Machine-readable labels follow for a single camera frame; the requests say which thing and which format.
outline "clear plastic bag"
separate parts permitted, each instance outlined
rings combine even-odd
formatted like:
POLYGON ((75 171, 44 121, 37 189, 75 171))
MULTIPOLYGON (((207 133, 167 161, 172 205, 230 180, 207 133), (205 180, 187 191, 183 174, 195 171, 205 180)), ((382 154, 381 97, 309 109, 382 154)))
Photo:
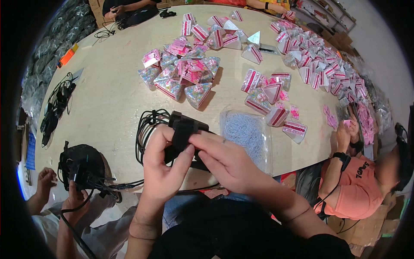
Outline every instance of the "clear plastic bag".
POLYGON ((242 146, 260 170, 274 176, 272 133, 265 117, 228 105, 220 113, 220 135, 242 146))

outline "pink card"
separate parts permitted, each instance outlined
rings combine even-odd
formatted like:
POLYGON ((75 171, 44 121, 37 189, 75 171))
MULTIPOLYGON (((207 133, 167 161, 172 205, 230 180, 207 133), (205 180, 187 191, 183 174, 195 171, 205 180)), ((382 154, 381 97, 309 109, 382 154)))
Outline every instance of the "pink card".
POLYGON ((349 128, 351 125, 351 120, 344 120, 344 125, 349 128))
POLYGON ((290 105, 290 117, 299 120, 299 108, 292 104, 290 105))

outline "wrist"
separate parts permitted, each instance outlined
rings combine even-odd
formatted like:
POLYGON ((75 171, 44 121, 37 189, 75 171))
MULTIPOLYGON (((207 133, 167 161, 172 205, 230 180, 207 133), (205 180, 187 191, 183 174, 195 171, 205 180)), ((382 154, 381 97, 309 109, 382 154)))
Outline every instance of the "wrist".
POLYGON ((352 143, 352 144, 355 144, 355 143, 357 143, 358 141, 359 141, 359 137, 358 137, 358 135, 351 137, 351 143, 352 143))

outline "orange t-shirt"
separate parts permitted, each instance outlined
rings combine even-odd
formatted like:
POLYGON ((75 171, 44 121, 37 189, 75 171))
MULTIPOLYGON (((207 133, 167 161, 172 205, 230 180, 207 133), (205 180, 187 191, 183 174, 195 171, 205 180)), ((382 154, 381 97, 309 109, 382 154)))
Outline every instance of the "orange t-shirt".
MULTIPOLYGON (((328 160, 322 167, 319 188, 329 166, 328 160)), ((384 200, 374 177, 375 163, 364 157, 352 157, 345 171, 343 171, 339 185, 338 203, 336 208, 326 204, 325 214, 339 218, 359 220, 371 216, 384 200)), ((322 203, 315 209, 320 213, 322 203)))

